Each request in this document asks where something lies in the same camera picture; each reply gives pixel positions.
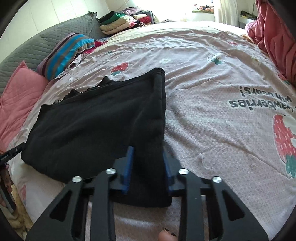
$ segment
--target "purple cloth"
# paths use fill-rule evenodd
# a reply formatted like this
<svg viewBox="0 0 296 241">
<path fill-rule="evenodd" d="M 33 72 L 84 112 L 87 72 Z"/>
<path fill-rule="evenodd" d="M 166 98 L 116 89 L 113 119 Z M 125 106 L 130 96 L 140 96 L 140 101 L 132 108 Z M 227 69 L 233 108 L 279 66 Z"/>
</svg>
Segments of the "purple cloth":
<svg viewBox="0 0 296 241">
<path fill-rule="evenodd" d="M 141 11 L 141 9 L 138 7 L 129 7 L 129 8 L 122 10 L 122 12 L 125 13 L 125 15 L 132 15 L 132 14 L 135 14 L 140 11 Z"/>
</svg>

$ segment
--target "pink curtain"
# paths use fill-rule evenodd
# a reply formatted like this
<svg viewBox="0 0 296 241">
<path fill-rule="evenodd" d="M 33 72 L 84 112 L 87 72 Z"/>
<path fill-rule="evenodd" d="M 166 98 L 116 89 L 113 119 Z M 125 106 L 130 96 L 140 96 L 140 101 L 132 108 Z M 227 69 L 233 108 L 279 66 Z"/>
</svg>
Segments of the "pink curtain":
<svg viewBox="0 0 296 241">
<path fill-rule="evenodd" d="M 266 0 L 256 0 L 258 17 L 247 24 L 248 35 L 268 53 L 281 74 L 296 86 L 296 42 L 282 18 Z"/>
</svg>

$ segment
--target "bed sheet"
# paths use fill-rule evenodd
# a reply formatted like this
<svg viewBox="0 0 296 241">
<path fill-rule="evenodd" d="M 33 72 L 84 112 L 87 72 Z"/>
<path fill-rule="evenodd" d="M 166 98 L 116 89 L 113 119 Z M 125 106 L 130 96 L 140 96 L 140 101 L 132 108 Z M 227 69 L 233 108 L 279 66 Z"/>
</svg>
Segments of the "bed sheet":
<svg viewBox="0 0 296 241">
<path fill-rule="evenodd" d="M 105 76 L 124 81 L 161 67 L 165 146 L 196 175 L 221 176 L 271 240 L 296 204 L 296 91 L 269 57 L 234 32 L 244 33 L 212 22 L 163 23 L 111 37 L 50 82 L 9 148 L 26 141 L 42 104 L 62 100 L 73 88 L 85 91 Z M 38 173 L 20 155 L 10 161 L 10 172 L 35 222 L 64 184 Z M 169 208 L 114 209 L 119 241 L 157 240 L 162 227 L 178 233 L 178 198 Z M 89 224 L 88 218 L 86 240 Z"/>
</svg>

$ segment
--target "triangular cutout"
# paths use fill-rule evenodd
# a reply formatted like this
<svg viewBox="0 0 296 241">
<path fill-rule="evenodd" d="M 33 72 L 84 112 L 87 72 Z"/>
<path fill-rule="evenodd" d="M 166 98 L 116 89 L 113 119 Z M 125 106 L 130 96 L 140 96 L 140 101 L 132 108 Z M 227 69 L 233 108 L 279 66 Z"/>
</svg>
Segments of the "triangular cutout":
<svg viewBox="0 0 296 241">
<path fill-rule="evenodd" d="M 236 202 L 231 198 L 227 191 L 222 191 L 223 198 L 225 201 L 228 218 L 230 221 L 234 221 L 244 217 L 244 212 L 236 204 Z"/>
<path fill-rule="evenodd" d="M 72 191 L 68 191 L 61 201 L 56 205 L 49 217 L 63 222 L 67 215 L 67 210 L 70 202 Z"/>
</svg>

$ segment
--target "blue stripe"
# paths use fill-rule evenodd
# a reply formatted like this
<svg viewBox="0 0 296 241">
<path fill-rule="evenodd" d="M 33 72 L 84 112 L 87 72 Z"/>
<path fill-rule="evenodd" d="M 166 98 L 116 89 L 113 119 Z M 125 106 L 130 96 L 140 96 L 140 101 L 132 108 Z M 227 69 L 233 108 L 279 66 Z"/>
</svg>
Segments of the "blue stripe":
<svg viewBox="0 0 296 241">
<path fill-rule="evenodd" d="M 64 46 L 62 47 L 51 59 L 48 70 L 47 70 L 47 77 L 50 78 L 52 76 L 52 69 L 55 65 L 55 63 L 57 62 L 57 60 L 59 59 L 59 57 L 67 50 L 67 48 L 69 48 L 69 46 L 78 38 L 83 37 L 83 34 L 78 34 L 75 35 L 74 37 L 71 38 L 71 40 Z"/>
<path fill-rule="evenodd" d="M 78 41 L 74 46 L 73 48 L 66 54 L 66 56 L 64 57 L 63 61 L 61 62 L 61 64 L 57 67 L 57 70 L 55 72 L 55 76 L 54 77 L 57 77 L 60 73 L 62 73 L 66 68 L 66 64 L 69 62 L 69 60 L 71 58 L 74 58 L 76 56 L 76 53 L 77 53 L 77 49 L 83 45 L 86 45 L 86 44 L 91 44 L 92 42 L 94 42 L 93 39 L 82 39 L 80 41 Z"/>
</svg>

